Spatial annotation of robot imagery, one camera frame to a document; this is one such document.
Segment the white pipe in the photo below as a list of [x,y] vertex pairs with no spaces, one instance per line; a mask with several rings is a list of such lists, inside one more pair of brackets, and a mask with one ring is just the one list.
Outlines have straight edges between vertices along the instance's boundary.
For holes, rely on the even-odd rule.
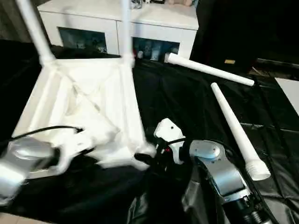
[[254,81],[252,79],[237,76],[235,74],[232,74],[232,73],[229,73],[226,71],[222,71],[220,69],[216,69],[216,68],[198,63],[198,62],[194,62],[194,61],[180,57],[173,53],[170,53],[168,55],[166,62],[171,63],[171,64],[178,64],[178,65],[190,68],[190,69],[201,71],[201,72],[213,75],[213,76],[218,76],[220,78],[225,78],[225,79],[228,79],[228,80],[231,80],[231,81],[234,81],[237,83],[241,83],[244,85],[249,85],[249,86],[254,85]]
[[133,49],[132,49],[132,37],[131,37],[131,1],[122,0],[122,33],[123,33],[123,49],[122,57],[125,63],[134,63]]
[[16,0],[22,17],[27,25],[30,36],[38,51],[40,63],[45,65],[55,60],[51,53],[46,37],[42,31],[41,25],[36,17],[30,0]]
[[266,164],[258,157],[249,138],[244,132],[233,110],[230,108],[219,86],[217,83],[212,83],[211,87],[245,160],[247,172],[254,181],[267,179],[271,175],[270,171]]

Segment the floor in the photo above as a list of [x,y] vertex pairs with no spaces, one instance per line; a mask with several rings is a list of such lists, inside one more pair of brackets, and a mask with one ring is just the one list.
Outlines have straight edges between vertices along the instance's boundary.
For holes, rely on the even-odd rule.
[[0,213],[0,224],[47,224],[42,221],[37,221],[20,216],[14,216],[6,213]]

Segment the black cable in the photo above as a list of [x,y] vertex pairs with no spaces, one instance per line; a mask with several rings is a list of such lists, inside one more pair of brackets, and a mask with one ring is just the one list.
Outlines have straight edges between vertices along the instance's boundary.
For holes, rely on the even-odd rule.
[[168,145],[171,145],[171,144],[174,144],[174,143],[178,143],[178,142],[181,142],[181,141],[186,141],[186,140],[187,140],[187,138],[176,139],[176,140],[173,140],[173,141],[168,141],[166,143],[166,145],[168,146]]
[[37,129],[37,130],[31,131],[31,132],[27,132],[27,133],[24,133],[24,134],[20,134],[20,135],[18,135],[18,136],[12,137],[12,138],[10,138],[10,139],[6,139],[6,140],[0,142],[0,145],[8,144],[10,141],[14,141],[14,140],[17,140],[17,139],[26,137],[26,136],[28,136],[28,135],[38,133],[38,132],[44,132],[44,131],[48,131],[48,130],[52,130],[52,129],[60,129],[60,128],[72,128],[72,129],[75,129],[75,130],[77,131],[77,133],[83,131],[82,128],[79,128],[79,127],[73,127],[73,126],[65,126],[65,125],[57,125],[57,126],[43,127],[43,128],[39,128],[39,129]]

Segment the black plastic sheet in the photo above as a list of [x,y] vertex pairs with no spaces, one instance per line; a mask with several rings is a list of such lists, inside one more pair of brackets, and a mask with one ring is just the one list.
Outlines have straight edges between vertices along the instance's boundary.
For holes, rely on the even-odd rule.
[[[40,71],[32,45],[0,42],[5,62],[1,77],[2,139],[9,137]],[[29,55],[14,58],[11,52]],[[96,52],[55,48],[59,58],[111,57]],[[168,117],[188,138],[223,142],[238,148],[211,91],[217,82],[271,177],[255,182],[274,217],[299,223],[299,118],[273,78],[253,77],[254,87],[187,68],[136,61],[137,101],[145,130]],[[102,169],[90,158],[77,158],[61,176],[31,180],[2,211],[54,223],[223,223],[225,217],[205,181],[190,187],[191,167],[179,167],[177,178],[132,167]],[[191,197],[181,203],[182,197]]]

